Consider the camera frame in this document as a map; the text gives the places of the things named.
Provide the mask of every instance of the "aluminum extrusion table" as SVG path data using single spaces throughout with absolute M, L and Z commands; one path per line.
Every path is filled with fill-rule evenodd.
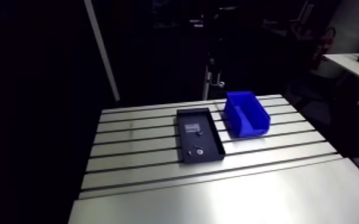
M 103 110 L 69 223 L 359 223 L 359 170 L 281 95 L 268 133 L 227 130 L 225 99 Z M 181 164 L 177 109 L 207 107 L 227 156 Z

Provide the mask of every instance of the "metal pole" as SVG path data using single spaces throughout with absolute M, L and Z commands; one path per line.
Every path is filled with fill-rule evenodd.
M 91 21 L 93 33 L 96 38 L 97 46 L 99 47 L 101 59 L 103 60 L 104 69 L 107 73 L 107 78 L 109 79 L 110 86 L 112 87 L 113 95 L 115 101 L 120 101 L 120 94 L 116 86 L 116 81 L 114 80 L 113 71 L 110 66 L 109 57 L 107 56 L 106 48 L 104 47 L 103 38 L 101 37 L 99 25 L 97 23 L 95 11 L 93 9 L 92 0 L 84 0 L 86 11 L 88 12 L 89 20 Z

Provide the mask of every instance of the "small metal part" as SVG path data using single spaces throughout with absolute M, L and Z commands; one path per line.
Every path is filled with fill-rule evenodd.
M 193 145 L 193 147 L 194 147 L 194 148 L 197 148 L 198 150 L 203 150 L 203 148 L 202 148 L 202 147 L 197 146 L 197 145 Z

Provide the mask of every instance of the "blue plastic bin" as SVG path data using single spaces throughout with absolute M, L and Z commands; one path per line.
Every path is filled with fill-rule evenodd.
M 238 137 L 267 133 L 270 116 L 252 92 L 227 92 L 224 111 Z

